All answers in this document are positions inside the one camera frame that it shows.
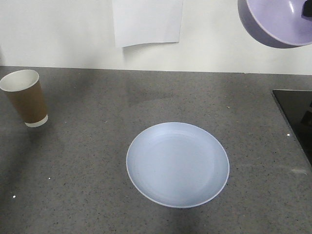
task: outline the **brown paper cup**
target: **brown paper cup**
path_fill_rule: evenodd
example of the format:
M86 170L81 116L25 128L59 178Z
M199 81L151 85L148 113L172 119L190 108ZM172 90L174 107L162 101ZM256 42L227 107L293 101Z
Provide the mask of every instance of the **brown paper cup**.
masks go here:
M0 88L28 127L39 127L48 120L39 74L36 71L12 72L0 80Z

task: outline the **black surface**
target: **black surface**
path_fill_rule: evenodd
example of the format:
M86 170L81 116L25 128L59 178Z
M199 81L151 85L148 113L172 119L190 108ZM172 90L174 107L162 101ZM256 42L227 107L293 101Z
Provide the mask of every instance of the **black surface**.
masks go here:
M273 93L312 164L312 91L273 90Z

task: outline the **lavender bowl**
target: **lavender bowl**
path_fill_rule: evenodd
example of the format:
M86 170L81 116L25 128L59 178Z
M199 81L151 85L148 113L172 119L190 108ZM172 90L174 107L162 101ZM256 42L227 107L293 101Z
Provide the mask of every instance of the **lavender bowl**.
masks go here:
M302 15L306 0L238 0L247 32L262 44L292 48L312 43L312 18Z

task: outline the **gray countertop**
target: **gray countertop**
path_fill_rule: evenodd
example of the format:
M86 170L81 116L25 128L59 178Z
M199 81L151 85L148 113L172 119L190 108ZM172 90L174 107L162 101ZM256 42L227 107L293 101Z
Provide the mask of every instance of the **gray countertop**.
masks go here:
M312 90L311 77L33 69L46 124L27 128L0 94L1 234L312 233L311 165L272 95ZM131 141L169 121L205 129L228 154L224 190L199 207L153 203L128 178Z

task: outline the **white paper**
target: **white paper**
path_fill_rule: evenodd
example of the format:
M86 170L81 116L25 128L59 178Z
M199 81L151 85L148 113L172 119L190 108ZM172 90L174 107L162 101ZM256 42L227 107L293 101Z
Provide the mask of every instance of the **white paper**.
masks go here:
M179 42L183 0L113 0L116 47Z

